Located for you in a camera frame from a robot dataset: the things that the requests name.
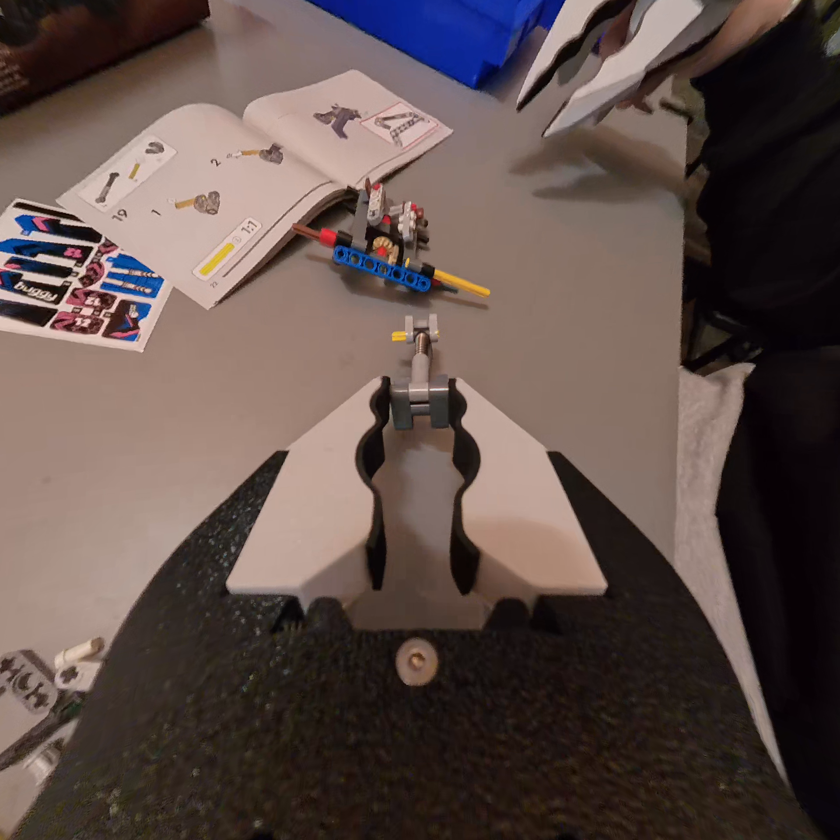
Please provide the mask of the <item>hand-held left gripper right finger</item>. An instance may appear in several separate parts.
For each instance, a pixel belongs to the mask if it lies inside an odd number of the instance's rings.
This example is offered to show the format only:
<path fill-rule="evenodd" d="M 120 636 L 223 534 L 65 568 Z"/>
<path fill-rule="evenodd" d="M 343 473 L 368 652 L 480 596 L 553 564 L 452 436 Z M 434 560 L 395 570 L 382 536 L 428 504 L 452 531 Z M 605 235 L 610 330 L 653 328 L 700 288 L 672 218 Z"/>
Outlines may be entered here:
<path fill-rule="evenodd" d="M 463 379 L 449 382 L 455 494 L 449 562 L 462 595 L 532 610 L 544 595 L 601 596 L 607 581 L 549 451 Z"/>

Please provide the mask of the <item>open instruction booklet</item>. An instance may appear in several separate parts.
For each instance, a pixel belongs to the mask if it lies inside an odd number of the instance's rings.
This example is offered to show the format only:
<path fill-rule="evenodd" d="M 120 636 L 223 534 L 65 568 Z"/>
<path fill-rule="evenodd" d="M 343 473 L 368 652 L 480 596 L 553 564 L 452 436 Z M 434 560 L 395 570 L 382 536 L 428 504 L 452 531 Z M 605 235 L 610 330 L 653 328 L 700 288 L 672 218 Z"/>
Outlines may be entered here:
<path fill-rule="evenodd" d="M 58 204 L 210 309 L 348 189 L 452 129 L 358 70 L 252 101 L 165 114 Z"/>

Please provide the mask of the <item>lego chassis with blue beam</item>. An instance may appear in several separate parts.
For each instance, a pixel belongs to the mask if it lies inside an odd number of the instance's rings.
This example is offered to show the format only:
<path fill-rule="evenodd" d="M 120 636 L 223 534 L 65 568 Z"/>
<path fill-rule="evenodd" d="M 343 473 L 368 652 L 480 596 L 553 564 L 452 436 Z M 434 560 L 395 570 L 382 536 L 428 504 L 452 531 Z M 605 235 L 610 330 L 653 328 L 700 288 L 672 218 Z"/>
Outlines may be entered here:
<path fill-rule="evenodd" d="M 383 182 L 369 178 L 354 191 L 350 231 L 294 224 L 294 235 L 330 249 L 338 265 L 379 277 L 410 291 L 461 291 L 486 299 L 490 291 L 421 260 L 428 245 L 428 220 L 422 206 L 392 200 Z"/>

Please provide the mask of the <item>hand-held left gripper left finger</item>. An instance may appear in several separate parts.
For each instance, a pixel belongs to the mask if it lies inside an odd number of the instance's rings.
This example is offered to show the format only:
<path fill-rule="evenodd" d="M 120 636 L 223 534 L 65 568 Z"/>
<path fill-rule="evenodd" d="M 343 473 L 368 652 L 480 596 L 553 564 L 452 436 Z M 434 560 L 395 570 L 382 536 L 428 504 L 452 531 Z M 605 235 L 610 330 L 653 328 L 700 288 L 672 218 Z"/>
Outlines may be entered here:
<path fill-rule="evenodd" d="M 349 607 L 382 588 L 385 526 L 373 477 L 389 419 L 390 380 L 376 377 L 283 453 L 229 593 L 289 596 L 306 613 L 319 599 Z"/>

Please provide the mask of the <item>small grey lego assembly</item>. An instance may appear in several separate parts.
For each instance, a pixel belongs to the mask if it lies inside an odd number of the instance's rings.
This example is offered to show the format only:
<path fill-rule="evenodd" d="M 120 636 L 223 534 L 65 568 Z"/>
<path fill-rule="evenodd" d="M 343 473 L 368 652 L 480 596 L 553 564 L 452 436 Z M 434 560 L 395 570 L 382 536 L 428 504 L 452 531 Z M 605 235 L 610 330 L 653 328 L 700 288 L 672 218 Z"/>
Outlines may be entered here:
<path fill-rule="evenodd" d="M 411 374 L 407 380 L 392 380 L 390 406 L 392 424 L 398 431 L 413 429 L 417 417 L 428 417 L 433 428 L 449 427 L 449 379 L 435 374 L 434 346 L 439 341 L 438 316 L 426 319 L 405 317 L 405 329 L 393 331 L 393 343 L 413 347 Z"/>

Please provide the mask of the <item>person's black clothing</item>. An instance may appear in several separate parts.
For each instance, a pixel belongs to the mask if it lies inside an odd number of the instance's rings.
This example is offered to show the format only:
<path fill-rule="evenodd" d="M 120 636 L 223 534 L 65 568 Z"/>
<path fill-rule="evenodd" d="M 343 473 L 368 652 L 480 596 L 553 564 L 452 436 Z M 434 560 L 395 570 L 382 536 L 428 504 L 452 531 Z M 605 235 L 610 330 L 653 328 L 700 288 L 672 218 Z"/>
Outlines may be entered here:
<path fill-rule="evenodd" d="M 712 281 L 763 340 L 722 471 L 721 540 L 789 780 L 838 838 L 838 57 L 799 2 L 692 85 Z"/>

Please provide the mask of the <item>black office chair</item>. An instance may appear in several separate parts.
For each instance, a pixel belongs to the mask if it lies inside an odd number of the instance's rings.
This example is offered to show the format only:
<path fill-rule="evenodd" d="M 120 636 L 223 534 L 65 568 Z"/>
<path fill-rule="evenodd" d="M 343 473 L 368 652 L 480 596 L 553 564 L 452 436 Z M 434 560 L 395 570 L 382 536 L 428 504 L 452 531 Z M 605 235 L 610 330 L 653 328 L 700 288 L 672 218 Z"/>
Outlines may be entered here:
<path fill-rule="evenodd" d="M 690 256 L 683 258 L 682 268 L 681 366 L 698 374 L 710 366 L 721 368 L 757 360 L 763 352 L 763 340 L 721 298 L 711 268 Z M 722 340 L 702 350 L 703 336 L 709 329 L 720 333 Z"/>

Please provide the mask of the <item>dark cardboard lego box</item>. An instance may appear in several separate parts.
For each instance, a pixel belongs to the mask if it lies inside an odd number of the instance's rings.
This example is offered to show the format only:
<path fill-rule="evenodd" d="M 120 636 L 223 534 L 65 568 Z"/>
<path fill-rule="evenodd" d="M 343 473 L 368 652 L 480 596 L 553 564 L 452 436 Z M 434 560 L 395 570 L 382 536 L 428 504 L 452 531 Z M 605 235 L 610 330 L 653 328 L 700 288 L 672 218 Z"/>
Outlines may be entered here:
<path fill-rule="evenodd" d="M 208 1 L 2 1 L 1 114 L 193 28 Z"/>

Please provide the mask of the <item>pile of loose lego pieces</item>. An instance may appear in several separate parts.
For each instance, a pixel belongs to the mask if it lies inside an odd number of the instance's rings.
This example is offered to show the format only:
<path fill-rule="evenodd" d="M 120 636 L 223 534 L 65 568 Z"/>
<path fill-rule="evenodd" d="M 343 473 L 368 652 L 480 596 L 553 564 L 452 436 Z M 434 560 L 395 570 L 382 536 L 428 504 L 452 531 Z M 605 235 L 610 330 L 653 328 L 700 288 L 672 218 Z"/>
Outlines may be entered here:
<path fill-rule="evenodd" d="M 2 654 L 3 771 L 19 767 L 41 789 L 54 773 L 103 665 L 103 637 L 66 647 L 52 664 L 30 649 Z"/>

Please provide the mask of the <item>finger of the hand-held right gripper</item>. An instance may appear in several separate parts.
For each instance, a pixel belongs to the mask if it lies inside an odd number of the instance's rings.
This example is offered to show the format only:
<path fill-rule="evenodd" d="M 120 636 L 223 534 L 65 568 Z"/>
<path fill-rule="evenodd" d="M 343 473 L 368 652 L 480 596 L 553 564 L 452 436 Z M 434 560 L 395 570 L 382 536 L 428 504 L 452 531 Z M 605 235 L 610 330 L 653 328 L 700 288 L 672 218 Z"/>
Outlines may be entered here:
<path fill-rule="evenodd" d="M 636 5 L 636 1 L 564 2 L 528 71 L 518 95 L 517 110 L 524 109 L 552 78 L 561 85 L 570 85 L 571 94 L 564 104 L 569 107 L 582 89 L 587 57 L 594 54 L 601 60 L 606 58 L 607 50 L 600 47 L 600 42 L 614 23 L 619 24 L 617 44 L 623 45 Z"/>
<path fill-rule="evenodd" d="M 719 3 L 657 1 L 637 16 L 628 41 L 602 60 L 592 79 L 581 84 L 542 132 L 547 139 L 602 119 L 635 93 L 648 73 L 697 46 L 719 28 Z"/>

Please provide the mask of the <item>sticker sheet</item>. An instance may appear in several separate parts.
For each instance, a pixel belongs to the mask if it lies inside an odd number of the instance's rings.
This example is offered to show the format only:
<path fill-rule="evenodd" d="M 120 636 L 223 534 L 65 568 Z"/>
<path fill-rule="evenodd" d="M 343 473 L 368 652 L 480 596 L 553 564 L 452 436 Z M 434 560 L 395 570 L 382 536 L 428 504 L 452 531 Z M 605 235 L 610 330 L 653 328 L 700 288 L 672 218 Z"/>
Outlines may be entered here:
<path fill-rule="evenodd" d="M 1 215 L 1 330 L 141 353 L 172 285 L 67 211 Z"/>

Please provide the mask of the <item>person's right hand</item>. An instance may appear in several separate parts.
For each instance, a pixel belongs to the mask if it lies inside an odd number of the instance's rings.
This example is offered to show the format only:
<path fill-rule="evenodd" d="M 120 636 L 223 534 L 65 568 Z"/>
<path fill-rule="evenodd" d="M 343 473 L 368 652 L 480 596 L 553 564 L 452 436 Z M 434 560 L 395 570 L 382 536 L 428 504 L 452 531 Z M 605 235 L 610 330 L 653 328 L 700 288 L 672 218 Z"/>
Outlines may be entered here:
<path fill-rule="evenodd" d="M 717 34 L 692 56 L 684 56 L 671 67 L 653 70 L 632 93 L 617 103 L 619 109 L 651 113 L 647 97 L 667 79 L 690 80 L 706 75 L 750 46 L 788 17 L 798 1 L 742 1 L 731 12 Z"/>

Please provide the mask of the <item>blue plastic bin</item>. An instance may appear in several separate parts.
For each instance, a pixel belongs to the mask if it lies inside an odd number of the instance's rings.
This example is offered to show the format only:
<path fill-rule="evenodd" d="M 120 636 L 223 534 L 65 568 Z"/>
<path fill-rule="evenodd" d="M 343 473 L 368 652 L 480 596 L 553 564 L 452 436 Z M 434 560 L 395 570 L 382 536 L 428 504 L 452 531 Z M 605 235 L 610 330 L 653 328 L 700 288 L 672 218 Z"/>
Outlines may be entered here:
<path fill-rule="evenodd" d="M 477 89 L 562 2 L 313 1 L 321 10 Z"/>

